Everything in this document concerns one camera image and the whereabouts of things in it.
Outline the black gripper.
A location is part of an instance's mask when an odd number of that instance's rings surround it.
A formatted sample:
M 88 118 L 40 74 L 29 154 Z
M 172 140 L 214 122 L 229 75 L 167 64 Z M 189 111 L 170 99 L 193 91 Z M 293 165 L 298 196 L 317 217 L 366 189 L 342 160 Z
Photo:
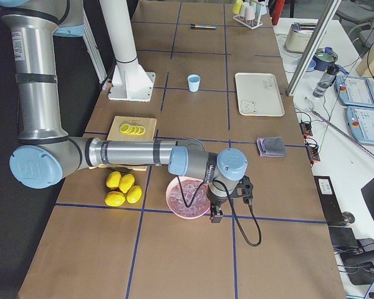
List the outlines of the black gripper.
M 221 205 L 228 199 L 241 198 L 249 207 L 253 202 L 253 184 L 248 176 L 243 176 L 239 181 L 230 181 L 220 176 L 209 183 L 207 197 L 210 201 L 210 221 L 220 223 L 223 218 Z

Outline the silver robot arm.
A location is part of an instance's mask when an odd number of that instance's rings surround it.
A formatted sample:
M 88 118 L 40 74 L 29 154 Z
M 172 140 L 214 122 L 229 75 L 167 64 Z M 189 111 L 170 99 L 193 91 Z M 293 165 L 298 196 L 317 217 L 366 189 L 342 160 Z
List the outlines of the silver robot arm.
M 9 166 L 23 185 L 46 188 L 80 169 L 101 164 L 165 165 L 171 174 L 208 185 L 213 222 L 220 221 L 224 202 L 240 197 L 251 204 L 247 159 L 238 149 L 217 154 L 195 141 L 102 141 L 69 136 L 60 120 L 53 38 L 84 34 L 82 1 L 0 1 L 0 8 L 11 30 L 22 112 L 21 145 L 11 155 Z

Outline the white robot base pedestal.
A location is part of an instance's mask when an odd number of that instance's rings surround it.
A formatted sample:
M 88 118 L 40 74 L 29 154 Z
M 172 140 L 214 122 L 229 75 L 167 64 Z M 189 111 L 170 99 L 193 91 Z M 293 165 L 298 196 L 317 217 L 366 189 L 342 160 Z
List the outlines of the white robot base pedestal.
M 126 1 L 100 1 L 116 67 L 108 98 L 149 102 L 156 74 L 139 64 Z

